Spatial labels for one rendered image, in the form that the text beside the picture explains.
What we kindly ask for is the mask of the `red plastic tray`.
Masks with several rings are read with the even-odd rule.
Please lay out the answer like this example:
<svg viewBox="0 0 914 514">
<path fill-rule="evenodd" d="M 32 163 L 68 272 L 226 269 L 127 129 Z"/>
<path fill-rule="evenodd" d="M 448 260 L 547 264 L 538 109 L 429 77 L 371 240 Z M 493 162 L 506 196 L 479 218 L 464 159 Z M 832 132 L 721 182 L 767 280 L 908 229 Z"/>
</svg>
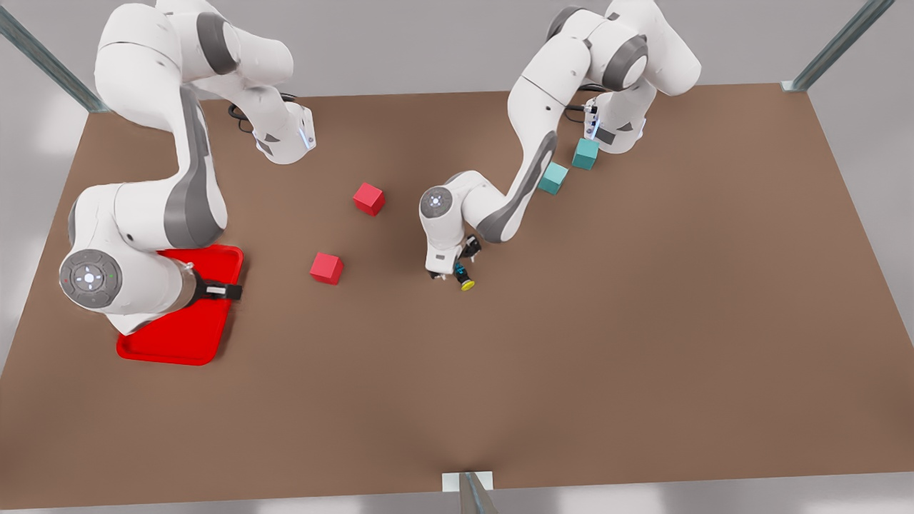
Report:
<svg viewBox="0 0 914 514">
<path fill-rule="evenodd" d="M 213 244 L 208 248 L 172 248 L 164 257 L 192 263 L 204 280 L 239 284 L 244 254 L 240 248 Z M 200 299 L 192 306 L 128 336 L 119 336 L 118 355 L 125 359 L 202 366 L 215 358 L 231 309 L 229 300 Z"/>
</svg>

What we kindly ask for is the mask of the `red cube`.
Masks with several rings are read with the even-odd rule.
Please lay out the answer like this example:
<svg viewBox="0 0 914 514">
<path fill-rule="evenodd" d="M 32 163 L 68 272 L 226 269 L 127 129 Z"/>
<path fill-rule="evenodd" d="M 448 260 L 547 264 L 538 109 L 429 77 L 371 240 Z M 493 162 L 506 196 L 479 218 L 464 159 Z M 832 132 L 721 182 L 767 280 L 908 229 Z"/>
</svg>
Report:
<svg viewBox="0 0 914 514">
<path fill-rule="evenodd" d="M 328 253 L 317 253 L 311 263 L 309 274 L 317 282 L 337 284 L 343 273 L 343 267 L 345 264 L 340 257 Z"/>
<path fill-rule="evenodd" d="M 360 211 L 376 217 L 386 205 L 385 193 L 375 186 L 363 182 L 353 195 L 353 202 Z"/>
</svg>

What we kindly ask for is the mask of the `silver frame post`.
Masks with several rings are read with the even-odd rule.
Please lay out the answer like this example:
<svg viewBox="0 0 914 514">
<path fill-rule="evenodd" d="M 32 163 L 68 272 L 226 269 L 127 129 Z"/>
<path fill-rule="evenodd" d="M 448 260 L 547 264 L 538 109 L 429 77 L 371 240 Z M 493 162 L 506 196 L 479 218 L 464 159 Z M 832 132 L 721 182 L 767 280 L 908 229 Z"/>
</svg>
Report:
<svg viewBox="0 0 914 514">
<path fill-rule="evenodd" d="M 108 106 L 63 65 L 16 17 L 0 4 L 0 35 L 44 72 L 89 113 L 108 113 Z"/>
<path fill-rule="evenodd" d="M 443 492 L 459 493 L 460 514 L 500 514 L 489 495 L 494 489 L 491 471 L 444 473 L 441 484 Z"/>
<path fill-rule="evenodd" d="M 781 91 L 806 92 L 861 36 L 893 6 L 895 0 L 866 0 L 848 23 L 832 37 L 804 69 L 790 81 L 781 81 Z"/>
</svg>

